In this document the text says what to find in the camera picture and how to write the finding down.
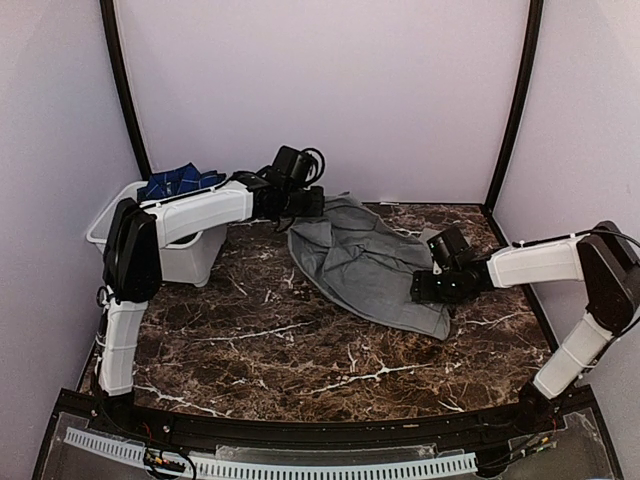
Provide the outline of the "grey long sleeve shirt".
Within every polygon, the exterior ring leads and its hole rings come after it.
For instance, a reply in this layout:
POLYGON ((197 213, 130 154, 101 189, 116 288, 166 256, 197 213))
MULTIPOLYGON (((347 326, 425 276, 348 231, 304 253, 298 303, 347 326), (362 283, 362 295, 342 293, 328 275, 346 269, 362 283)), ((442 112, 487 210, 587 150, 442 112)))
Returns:
POLYGON ((411 300, 413 274, 433 266, 423 239, 394 231, 352 195, 329 196, 323 216, 297 219, 288 248, 320 292, 349 312, 438 340, 449 336, 444 304, 411 300))

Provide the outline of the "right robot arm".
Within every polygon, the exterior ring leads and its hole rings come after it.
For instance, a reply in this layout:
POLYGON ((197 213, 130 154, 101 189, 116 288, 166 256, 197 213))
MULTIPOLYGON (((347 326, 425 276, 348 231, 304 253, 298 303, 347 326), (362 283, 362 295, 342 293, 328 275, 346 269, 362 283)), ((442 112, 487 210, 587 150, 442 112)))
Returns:
POLYGON ((414 273, 415 303, 460 304, 481 293, 561 281, 583 283, 587 305, 581 319, 535 374, 510 413, 521 434, 549 416, 546 402, 561 396, 606 350, 639 322, 639 243, 612 221, 594 228, 477 254, 452 227, 428 239, 432 266, 414 273))

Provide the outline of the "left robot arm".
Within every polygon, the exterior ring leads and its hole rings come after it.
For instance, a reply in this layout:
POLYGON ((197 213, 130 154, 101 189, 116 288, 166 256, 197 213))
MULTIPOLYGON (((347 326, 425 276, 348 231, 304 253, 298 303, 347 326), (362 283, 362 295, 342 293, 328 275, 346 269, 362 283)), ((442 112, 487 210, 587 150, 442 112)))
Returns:
POLYGON ((282 185, 251 172, 237 172, 214 187, 141 205, 118 202, 103 253, 103 284, 96 300, 102 310, 96 340, 98 390, 113 397, 101 411, 120 436, 141 427, 140 412, 122 395, 133 390, 133 361, 142 317, 162 284, 162 248, 185 237, 245 220, 278 221, 319 217, 322 187, 282 185))

